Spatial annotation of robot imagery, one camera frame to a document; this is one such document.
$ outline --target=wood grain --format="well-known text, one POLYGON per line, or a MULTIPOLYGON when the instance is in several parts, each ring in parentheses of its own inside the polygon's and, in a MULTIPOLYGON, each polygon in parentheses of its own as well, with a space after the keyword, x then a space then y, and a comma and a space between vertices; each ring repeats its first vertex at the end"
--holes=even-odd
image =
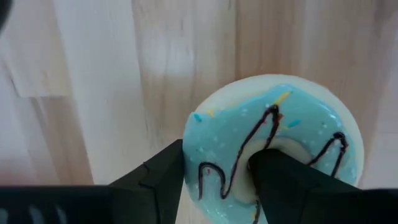
POLYGON ((19 98, 0 68, 0 184, 92 184, 73 102, 19 98))
POLYGON ((0 54, 19 96, 68 96, 67 62, 52 0, 13 1, 0 54))
POLYGON ((93 181, 109 184, 152 155, 131 1, 54 3, 93 181))
MULTIPOLYGON (((395 0, 16 1, 0 38, 1 184, 108 184, 182 137, 218 88, 264 73, 336 94, 370 155, 363 187, 389 181, 375 175, 392 154, 372 142, 394 145, 397 31, 395 0)), ((185 190, 180 208, 177 223, 208 223, 185 190)))

